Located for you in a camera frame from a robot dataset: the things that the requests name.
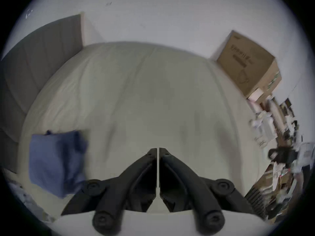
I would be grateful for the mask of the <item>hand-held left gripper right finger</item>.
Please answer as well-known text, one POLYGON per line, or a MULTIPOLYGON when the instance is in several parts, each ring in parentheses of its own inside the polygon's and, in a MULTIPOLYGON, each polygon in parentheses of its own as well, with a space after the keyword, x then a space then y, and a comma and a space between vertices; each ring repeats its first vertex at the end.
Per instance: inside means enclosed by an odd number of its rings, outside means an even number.
POLYGON ((192 210, 197 230, 214 235, 223 229, 223 210, 256 215, 251 204, 228 179, 198 176, 185 163, 159 148, 160 197, 171 213, 192 210))

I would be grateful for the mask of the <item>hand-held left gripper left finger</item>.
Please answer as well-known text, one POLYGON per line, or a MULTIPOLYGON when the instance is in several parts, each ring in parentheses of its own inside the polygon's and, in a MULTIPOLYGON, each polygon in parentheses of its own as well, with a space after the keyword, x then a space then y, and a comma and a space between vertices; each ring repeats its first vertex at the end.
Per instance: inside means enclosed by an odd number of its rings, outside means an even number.
POLYGON ((102 235, 120 231, 124 210, 146 213, 156 198, 157 149, 132 163, 119 176, 84 181, 61 216, 94 211, 93 228, 102 235))

